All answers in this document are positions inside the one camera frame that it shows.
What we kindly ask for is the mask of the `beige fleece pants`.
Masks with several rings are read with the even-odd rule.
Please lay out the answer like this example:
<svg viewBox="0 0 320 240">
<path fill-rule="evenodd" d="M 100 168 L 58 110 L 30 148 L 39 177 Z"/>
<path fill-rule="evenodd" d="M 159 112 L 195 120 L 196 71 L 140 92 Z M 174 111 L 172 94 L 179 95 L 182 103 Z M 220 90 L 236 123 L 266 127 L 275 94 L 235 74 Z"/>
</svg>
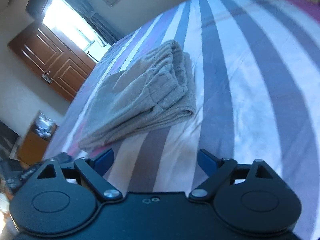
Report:
<svg viewBox="0 0 320 240">
<path fill-rule="evenodd" d="M 180 44 L 168 40 L 108 76 L 85 114 L 79 148 L 89 152 L 190 119 L 196 112 L 191 65 Z"/>
</svg>

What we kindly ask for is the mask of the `wooden bedside shelf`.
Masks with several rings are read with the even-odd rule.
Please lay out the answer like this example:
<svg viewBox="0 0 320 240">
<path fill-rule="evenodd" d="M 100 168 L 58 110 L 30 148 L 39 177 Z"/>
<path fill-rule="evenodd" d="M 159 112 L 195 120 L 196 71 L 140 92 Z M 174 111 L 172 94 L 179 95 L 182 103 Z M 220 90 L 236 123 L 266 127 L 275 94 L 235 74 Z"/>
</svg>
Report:
<svg viewBox="0 0 320 240">
<path fill-rule="evenodd" d="M 58 127 L 55 121 L 38 111 L 18 148 L 17 158 L 29 166 L 40 162 Z"/>
</svg>

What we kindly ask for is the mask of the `brown wooden door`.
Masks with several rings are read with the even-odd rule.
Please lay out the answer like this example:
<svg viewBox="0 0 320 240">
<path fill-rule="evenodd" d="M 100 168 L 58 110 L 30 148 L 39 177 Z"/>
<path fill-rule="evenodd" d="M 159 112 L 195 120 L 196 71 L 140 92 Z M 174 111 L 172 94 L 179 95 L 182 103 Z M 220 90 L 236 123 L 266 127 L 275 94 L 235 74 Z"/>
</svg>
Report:
<svg viewBox="0 0 320 240">
<path fill-rule="evenodd" d="M 96 63 L 61 31 L 40 22 L 22 30 L 8 47 L 49 87 L 71 102 Z"/>
</svg>

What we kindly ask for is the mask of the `striped grey pink bedsheet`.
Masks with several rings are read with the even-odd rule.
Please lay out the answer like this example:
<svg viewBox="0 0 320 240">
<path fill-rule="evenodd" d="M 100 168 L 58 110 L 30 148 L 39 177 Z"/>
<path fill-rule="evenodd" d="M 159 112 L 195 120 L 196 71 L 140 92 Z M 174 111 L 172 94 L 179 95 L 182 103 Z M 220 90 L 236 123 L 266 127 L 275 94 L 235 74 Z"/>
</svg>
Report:
<svg viewBox="0 0 320 240">
<path fill-rule="evenodd" d="M 250 164 L 263 159 L 302 202 L 295 227 L 319 239 L 319 5 L 308 0 L 187 0 L 115 43 L 78 91 L 45 158 L 78 148 L 101 83 L 174 39 L 193 63 L 196 114 L 115 142 L 105 179 L 122 192 L 190 192 L 205 180 L 203 148 Z"/>
</svg>

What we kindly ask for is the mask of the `bright balcony window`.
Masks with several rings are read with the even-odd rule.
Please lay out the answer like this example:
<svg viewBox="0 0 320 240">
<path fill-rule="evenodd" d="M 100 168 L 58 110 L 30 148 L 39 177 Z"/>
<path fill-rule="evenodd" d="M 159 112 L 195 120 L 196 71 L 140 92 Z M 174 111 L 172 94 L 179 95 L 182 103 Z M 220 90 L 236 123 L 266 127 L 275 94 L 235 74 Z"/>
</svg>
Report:
<svg viewBox="0 0 320 240">
<path fill-rule="evenodd" d="M 57 36 L 73 42 L 95 62 L 111 47 L 64 0 L 48 0 L 42 23 Z"/>
</svg>

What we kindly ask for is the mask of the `grey curtain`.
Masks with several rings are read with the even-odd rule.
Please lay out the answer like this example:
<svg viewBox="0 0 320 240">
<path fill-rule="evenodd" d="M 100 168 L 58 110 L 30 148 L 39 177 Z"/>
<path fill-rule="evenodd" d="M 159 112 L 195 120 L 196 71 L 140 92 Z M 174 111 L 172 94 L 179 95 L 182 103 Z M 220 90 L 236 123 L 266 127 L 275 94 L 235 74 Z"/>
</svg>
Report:
<svg viewBox="0 0 320 240">
<path fill-rule="evenodd" d="M 123 38 L 90 5 L 76 3 L 73 8 L 106 43 L 113 45 Z"/>
</svg>

